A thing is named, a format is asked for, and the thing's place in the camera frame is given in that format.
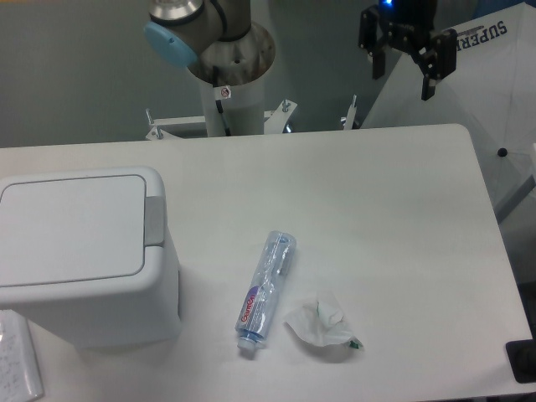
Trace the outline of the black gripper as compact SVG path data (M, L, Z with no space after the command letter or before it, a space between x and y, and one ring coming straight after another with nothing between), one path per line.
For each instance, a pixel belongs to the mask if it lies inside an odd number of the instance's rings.
M372 60L372 77L385 74L387 46L422 55L421 99L429 100L436 84L456 70L457 31L435 32L437 1L378 1L361 12L358 46Z

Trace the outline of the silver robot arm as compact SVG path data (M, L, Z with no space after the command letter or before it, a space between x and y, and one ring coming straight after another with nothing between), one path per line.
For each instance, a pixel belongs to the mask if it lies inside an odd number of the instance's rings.
M377 1L360 14L358 46L385 73L385 50L409 55L423 75L421 98L456 70L457 32L434 26L435 1ZM187 68L213 87L246 85L273 65L271 35L251 19L248 1L151 1L143 32L169 64Z

